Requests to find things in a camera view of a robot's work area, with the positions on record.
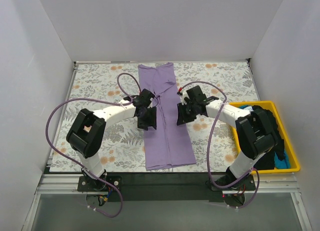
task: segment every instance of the blue cloth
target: blue cloth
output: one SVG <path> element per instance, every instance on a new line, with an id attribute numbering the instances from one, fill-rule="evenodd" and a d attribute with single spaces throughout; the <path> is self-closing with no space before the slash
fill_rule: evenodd
<path id="1" fill-rule="evenodd" d="M 274 166 L 279 170 L 290 169 L 291 165 L 286 150 L 284 150 L 284 160 L 279 160 L 277 154 L 274 155 Z"/>
<path id="2" fill-rule="evenodd" d="M 239 109 L 242 109 L 242 110 L 243 110 L 244 108 L 246 108 L 246 107 L 248 107 L 248 106 L 249 106 L 249 105 L 242 105 L 242 106 L 239 107 Z"/>

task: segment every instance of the table surface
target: table surface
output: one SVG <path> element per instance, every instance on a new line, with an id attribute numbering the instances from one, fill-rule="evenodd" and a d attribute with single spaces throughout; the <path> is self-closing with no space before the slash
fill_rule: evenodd
<path id="1" fill-rule="evenodd" d="M 208 200 L 124 201 L 121 214 L 115 218 L 88 209 L 85 200 L 85 194 L 42 194 L 31 230 L 302 230 L 290 193 L 258 193 L 239 211 L 215 206 Z M 97 206 L 96 198 L 93 200 L 96 203 L 89 203 Z M 108 202 L 101 209 L 114 214 L 119 203 Z"/>
<path id="2" fill-rule="evenodd" d="M 144 63 L 156 67 L 162 63 Z M 138 63 L 79 64 L 70 91 L 69 99 L 92 98 L 119 102 L 125 95 L 117 85 L 117 76 L 122 72 L 138 79 Z M 256 101 L 258 95 L 251 71 L 246 62 L 194 62 L 174 63 L 174 73 L 178 87 L 192 81 L 207 81 L 219 86 L 229 102 Z M 121 86 L 130 94 L 137 94 L 138 88 L 129 76 L 120 79 Z M 207 96 L 223 96 L 212 87 L 200 84 Z M 75 101 L 67 104 L 62 123 L 55 140 L 56 147 L 68 156 L 80 160 L 66 141 L 66 135 L 81 109 L 98 110 L 105 104 L 90 101 Z M 213 118 L 198 117 L 187 124 L 196 164 L 151 172 L 206 172 L 206 151 Z M 52 152 L 50 172 L 80 172 L 80 167 L 72 161 Z M 137 119 L 131 118 L 109 127 L 103 136 L 99 150 L 100 161 L 107 172 L 150 172 L 145 166 L 143 131 L 137 128 Z M 212 172 L 224 172 L 237 156 L 231 127 L 220 121 L 211 142 L 210 166 Z"/>

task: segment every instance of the black cloth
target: black cloth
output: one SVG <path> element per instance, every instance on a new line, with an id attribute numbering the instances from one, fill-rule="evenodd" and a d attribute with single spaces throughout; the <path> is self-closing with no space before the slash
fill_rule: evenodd
<path id="1" fill-rule="evenodd" d="M 275 135 L 278 137 L 278 144 L 274 146 L 269 152 L 267 152 L 262 158 L 256 162 L 254 167 L 257 170 L 273 170 L 275 169 L 275 153 L 278 156 L 278 159 L 280 161 L 284 160 L 286 158 L 285 156 L 285 141 L 280 136 L 280 133 L 278 131 L 278 125 L 276 122 L 276 118 L 274 117 L 273 113 L 270 110 L 264 109 L 258 105 L 252 106 L 253 110 L 256 109 L 262 109 L 266 112 L 269 121 L 273 127 L 273 130 L 275 132 Z"/>

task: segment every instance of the glass panel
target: glass panel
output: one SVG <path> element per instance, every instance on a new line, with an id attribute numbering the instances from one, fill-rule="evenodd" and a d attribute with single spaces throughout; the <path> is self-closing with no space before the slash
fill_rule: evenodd
<path id="1" fill-rule="evenodd" d="M 205 200 L 125 201 L 116 218 L 86 208 L 85 197 L 42 194 L 32 230 L 301 230 L 290 193 L 258 193 L 240 210 L 210 205 Z M 109 202 L 102 209 L 112 213 L 118 207 L 119 203 Z"/>

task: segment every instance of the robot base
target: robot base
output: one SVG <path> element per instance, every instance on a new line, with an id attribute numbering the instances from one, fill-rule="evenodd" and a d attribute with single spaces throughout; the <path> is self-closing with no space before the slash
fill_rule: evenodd
<path id="1" fill-rule="evenodd" d="M 121 176 L 108 175 L 105 177 L 105 180 L 107 182 L 109 182 L 110 184 L 116 186 L 118 188 L 118 190 L 121 190 L 121 186 L 122 186 L 122 177 Z M 97 190 L 94 187 L 92 187 L 92 185 L 89 185 L 87 183 L 86 178 L 84 176 L 81 176 L 79 178 L 77 191 L 79 191 L 79 192 L 97 192 L 97 193 L 100 192 L 101 193 L 101 192 L 109 191 L 109 187 L 106 185 L 104 188 Z"/>
<path id="2" fill-rule="evenodd" d="M 254 191 L 256 190 L 256 185 L 255 185 L 255 181 L 254 181 L 254 177 L 250 174 L 248 175 L 247 177 L 243 178 L 242 180 L 240 180 L 238 183 L 236 183 L 234 186 L 232 187 L 229 187 L 229 188 L 224 188 L 224 189 L 220 189 L 220 188 L 217 188 L 216 186 L 214 186 L 212 183 L 211 183 L 211 190 L 212 191 L 229 191 L 229 190 L 233 190 L 233 189 L 238 189 L 240 187 L 243 187 L 245 186 L 245 190 L 247 191 Z"/>

